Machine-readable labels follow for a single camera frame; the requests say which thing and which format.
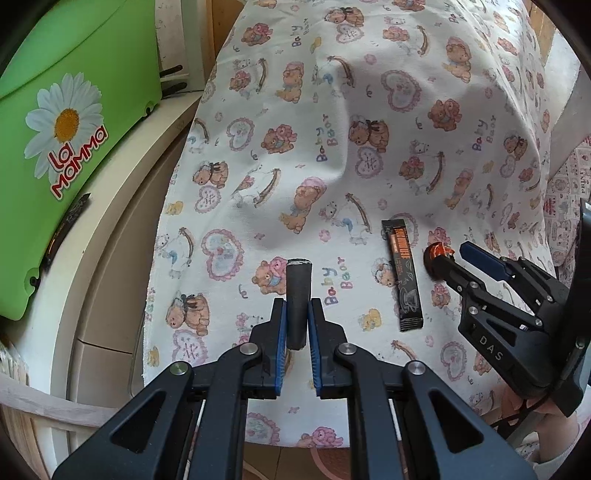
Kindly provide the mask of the black round hair tie ornament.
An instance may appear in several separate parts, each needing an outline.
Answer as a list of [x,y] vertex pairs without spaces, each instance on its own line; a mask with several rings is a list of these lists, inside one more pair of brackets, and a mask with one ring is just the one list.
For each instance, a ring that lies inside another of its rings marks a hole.
[[451,258],[453,259],[455,255],[455,250],[445,244],[444,242],[435,242],[430,244],[425,252],[424,252],[424,265],[425,265],[425,269],[427,271],[427,273],[432,277],[432,278],[439,278],[439,275],[436,273],[435,267],[434,267],[434,261],[436,258],[438,257],[445,257],[445,258]]

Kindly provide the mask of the black cylindrical lighter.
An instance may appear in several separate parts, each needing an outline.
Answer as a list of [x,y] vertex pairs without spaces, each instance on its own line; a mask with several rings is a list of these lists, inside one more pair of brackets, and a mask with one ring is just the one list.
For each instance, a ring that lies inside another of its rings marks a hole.
[[287,261],[287,348],[290,350],[301,350],[307,342],[311,270],[310,260]]

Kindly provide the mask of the black orange sachet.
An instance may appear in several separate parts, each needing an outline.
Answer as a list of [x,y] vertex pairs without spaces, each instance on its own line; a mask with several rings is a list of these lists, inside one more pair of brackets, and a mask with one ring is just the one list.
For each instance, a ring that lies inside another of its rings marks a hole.
[[398,291],[399,325],[402,332],[420,330],[424,317],[411,243],[403,219],[382,221],[390,245]]

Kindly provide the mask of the pink plastic waste basket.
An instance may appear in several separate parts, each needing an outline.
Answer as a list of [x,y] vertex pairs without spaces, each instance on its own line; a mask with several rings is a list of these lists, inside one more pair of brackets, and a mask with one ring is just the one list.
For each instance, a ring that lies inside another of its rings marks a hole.
[[318,470],[331,480],[351,480],[351,452],[346,448],[312,448],[311,459]]

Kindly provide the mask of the patterned cushion right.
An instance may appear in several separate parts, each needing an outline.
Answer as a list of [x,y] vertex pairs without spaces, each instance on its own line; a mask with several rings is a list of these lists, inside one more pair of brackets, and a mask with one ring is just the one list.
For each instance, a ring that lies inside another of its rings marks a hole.
[[590,199],[590,136],[571,151],[546,190],[546,238],[556,268],[573,252],[582,199]]

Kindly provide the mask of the white cabinet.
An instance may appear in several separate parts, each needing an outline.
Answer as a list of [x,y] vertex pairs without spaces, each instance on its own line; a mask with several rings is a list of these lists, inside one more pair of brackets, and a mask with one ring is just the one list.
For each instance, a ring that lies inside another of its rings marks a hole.
[[114,408],[141,388],[141,324],[157,221],[199,98],[162,100],[84,185],[88,205],[11,335],[32,387]]

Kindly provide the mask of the bear-print table cloth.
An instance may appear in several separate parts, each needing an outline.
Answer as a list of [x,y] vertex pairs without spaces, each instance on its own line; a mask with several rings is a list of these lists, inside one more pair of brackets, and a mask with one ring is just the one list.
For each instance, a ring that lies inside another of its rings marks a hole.
[[[377,358],[427,363],[479,415],[504,382],[459,334],[432,243],[552,266],[550,114],[520,1],[249,1],[175,167],[148,284],[143,378],[242,344],[314,265],[329,320]],[[403,219],[424,326],[402,332],[382,221]]]

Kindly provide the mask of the black pen on cabinet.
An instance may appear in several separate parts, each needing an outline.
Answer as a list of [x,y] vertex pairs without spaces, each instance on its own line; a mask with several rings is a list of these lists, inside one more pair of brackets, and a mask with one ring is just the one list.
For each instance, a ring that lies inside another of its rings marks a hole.
[[87,209],[89,202],[90,202],[90,193],[84,193],[81,195],[67,210],[64,214],[63,218],[60,220],[60,223],[54,232],[48,247],[45,251],[43,256],[43,260],[41,262],[41,267],[43,269],[49,269],[51,264],[53,263],[55,256],[63,244],[65,238],[79,219],[79,217],[84,213]]

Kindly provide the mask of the green plastic storage bin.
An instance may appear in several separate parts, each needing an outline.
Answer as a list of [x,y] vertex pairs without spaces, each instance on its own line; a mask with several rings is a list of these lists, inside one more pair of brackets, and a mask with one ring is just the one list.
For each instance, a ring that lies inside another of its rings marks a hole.
[[152,1],[58,1],[1,75],[1,314],[23,317],[78,191],[160,101]]

